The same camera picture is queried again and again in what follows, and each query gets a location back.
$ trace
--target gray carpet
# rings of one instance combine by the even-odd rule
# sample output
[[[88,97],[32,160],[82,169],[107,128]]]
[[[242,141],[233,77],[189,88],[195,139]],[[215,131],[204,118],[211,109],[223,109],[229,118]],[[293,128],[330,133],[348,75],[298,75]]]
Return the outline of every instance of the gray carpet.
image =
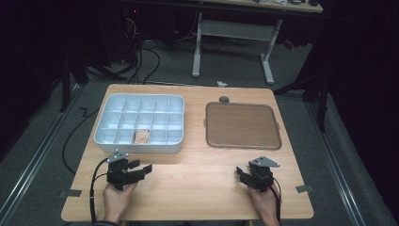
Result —
[[[276,84],[265,84],[259,56],[252,54],[263,43],[249,46],[225,44],[217,51],[204,50],[202,53],[201,76],[191,78],[193,47],[176,45],[171,48],[160,44],[154,51],[161,57],[158,70],[149,79],[149,83],[168,82],[198,86],[217,86],[216,81],[223,81],[229,87],[277,89],[295,80],[311,46],[299,47],[293,51],[277,45],[270,58]],[[208,44],[207,48],[216,48],[217,44]],[[142,81],[156,66],[153,53],[143,51],[143,64],[139,73]],[[104,97],[109,84],[120,83],[104,77],[91,76],[82,94],[71,106],[66,120],[56,134],[50,151],[44,159],[38,173],[31,182],[24,197],[12,215],[8,225],[64,225],[61,217],[65,199],[59,198],[63,190],[70,188],[73,175],[64,167],[61,159],[65,140],[75,126],[84,119],[85,107],[88,114],[96,110]],[[61,88],[57,86],[49,100],[32,118],[30,125],[15,145],[6,160],[0,165],[0,202],[4,203],[24,168],[40,146],[47,130],[58,115]],[[292,142],[298,165],[307,185],[312,185],[311,204],[314,217],[306,220],[283,220],[282,225],[352,225],[345,209],[340,192],[328,166],[324,145],[318,137],[317,128],[312,123],[300,96],[296,92],[277,97],[279,109],[284,119],[289,138]],[[391,213],[381,201],[373,181],[362,166],[356,150],[342,125],[332,101],[327,112],[327,137],[342,163],[342,170],[350,182],[350,187],[357,198],[360,210],[367,225],[396,225]],[[77,169],[81,155],[86,147],[95,116],[86,120],[73,134],[66,147],[66,161],[74,170]],[[238,221],[201,221],[193,225],[240,225]],[[141,225],[179,225],[182,222],[141,222]],[[73,225],[89,225],[88,222]]]

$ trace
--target compartment box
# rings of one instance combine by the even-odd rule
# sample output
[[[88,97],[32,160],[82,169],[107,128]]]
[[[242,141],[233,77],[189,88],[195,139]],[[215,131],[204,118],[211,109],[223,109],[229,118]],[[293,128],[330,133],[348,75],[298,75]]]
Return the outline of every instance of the compartment box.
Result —
[[[148,143],[135,143],[149,130]],[[184,136],[184,99],[179,95],[116,93],[106,101],[94,141],[106,153],[177,153]]]

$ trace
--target human hand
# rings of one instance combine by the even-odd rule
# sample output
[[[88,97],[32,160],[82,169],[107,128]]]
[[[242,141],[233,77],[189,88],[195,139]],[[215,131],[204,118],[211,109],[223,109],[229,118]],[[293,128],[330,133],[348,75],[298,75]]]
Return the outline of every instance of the human hand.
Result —
[[[276,185],[273,184],[271,187],[276,191],[277,195],[279,195]],[[265,192],[260,193],[259,190],[248,186],[248,192],[255,206],[255,210],[261,216],[264,225],[279,226],[276,197],[273,191],[268,188]]]
[[[120,217],[126,210],[132,198],[133,190],[137,183],[130,184],[124,190],[117,190],[112,184],[106,185],[103,197],[105,204],[105,219],[110,222],[119,223]]]

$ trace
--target table top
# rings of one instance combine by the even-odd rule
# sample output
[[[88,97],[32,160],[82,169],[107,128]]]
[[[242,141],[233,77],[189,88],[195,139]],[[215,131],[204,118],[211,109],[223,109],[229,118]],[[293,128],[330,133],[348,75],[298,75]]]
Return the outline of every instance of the table top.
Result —
[[[262,155],[280,164],[271,169],[281,186],[283,203],[281,218],[311,218],[313,209],[306,192],[298,193],[304,185],[295,155],[270,89],[173,87],[153,85],[111,85],[105,96],[112,93],[177,94],[184,97],[184,139],[179,153],[131,153],[129,160],[140,159],[141,166],[153,164],[152,173],[140,181],[134,191],[125,220],[217,220],[256,219],[247,187],[239,183],[236,167],[247,170],[247,162]],[[228,96],[231,103],[269,105],[279,124],[282,146],[278,150],[213,148],[205,135],[205,107]],[[109,156],[94,141],[98,114],[88,139],[71,189],[82,190],[80,197],[68,197],[62,218],[66,221],[90,221],[88,192],[94,169]],[[107,165],[98,175],[106,173]],[[105,177],[95,183],[97,219],[104,217],[103,190]]]
[[[252,0],[201,0],[202,2],[207,3],[218,3],[218,4],[229,4],[229,5],[239,5],[246,7],[259,7],[259,8],[274,8],[274,9],[283,9],[283,10],[291,10],[291,11],[301,11],[301,12],[316,12],[321,13],[323,8],[318,4],[316,7],[313,7],[309,4],[309,0],[306,3],[302,3],[299,5],[294,5],[291,3],[287,3],[285,6],[279,3],[275,3],[273,0],[268,0],[262,3],[255,3]]]

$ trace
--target brown tray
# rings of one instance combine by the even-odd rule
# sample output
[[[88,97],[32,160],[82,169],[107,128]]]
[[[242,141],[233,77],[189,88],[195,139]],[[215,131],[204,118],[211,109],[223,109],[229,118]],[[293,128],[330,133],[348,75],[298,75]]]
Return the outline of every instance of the brown tray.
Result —
[[[206,140],[212,147],[277,150],[279,126],[268,105],[222,104],[206,106]]]

